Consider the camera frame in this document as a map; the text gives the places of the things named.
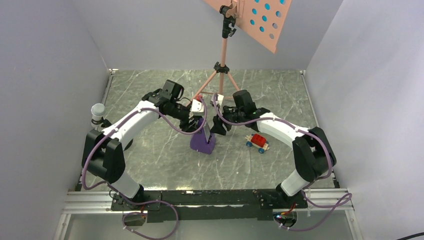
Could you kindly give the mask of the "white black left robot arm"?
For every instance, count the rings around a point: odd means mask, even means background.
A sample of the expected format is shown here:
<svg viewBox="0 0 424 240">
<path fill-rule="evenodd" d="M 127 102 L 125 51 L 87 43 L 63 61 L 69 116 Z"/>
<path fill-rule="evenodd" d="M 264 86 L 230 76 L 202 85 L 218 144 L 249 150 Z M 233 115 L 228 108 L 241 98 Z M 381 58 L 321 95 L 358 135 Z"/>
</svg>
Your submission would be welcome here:
<svg viewBox="0 0 424 240">
<path fill-rule="evenodd" d="M 97 187 L 97 184 L 88 186 L 86 183 L 86 175 L 91 173 L 124 196 L 123 202 L 129 209 L 139 209 L 145 200 L 144 187 L 128 175 L 124 151 L 138 133 L 160 118 L 179 120 L 176 131 L 182 134 L 199 132 L 203 126 L 199 122 L 202 116 L 193 113 L 192 103 L 180 103 L 183 94 L 184 87 L 168 79 L 162 88 L 145 94 L 137 106 L 116 123 L 103 130 L 89 131 L 81 162 L 82 187 L 85 190 Z"/>
</svg>

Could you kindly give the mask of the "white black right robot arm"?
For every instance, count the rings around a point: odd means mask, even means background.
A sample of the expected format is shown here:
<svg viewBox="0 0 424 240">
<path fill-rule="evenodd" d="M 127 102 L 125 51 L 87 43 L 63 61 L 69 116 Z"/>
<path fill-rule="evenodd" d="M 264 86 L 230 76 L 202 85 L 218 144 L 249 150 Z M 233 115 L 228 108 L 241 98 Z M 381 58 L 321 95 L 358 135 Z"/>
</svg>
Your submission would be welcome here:
<svg viewBox="0 0 424 240">
<path fill-rule="evenodd" d="M 245 126 L 269 135 L 292 149 L 295 169 L 276 187 L 279 206 L 288 208 L 301 190 L 331 175 L 337 160 L 320 127 L 301 127 L 264 107 L 257 107 L 247 90 L 239 90 L 232 97 L 235 106 L 227 106 L 223 105 L 220 94 L 213 94 L 211 104 L 216 116 L 211 132 L 225 135 L 233 126 Z"/>
</svg>

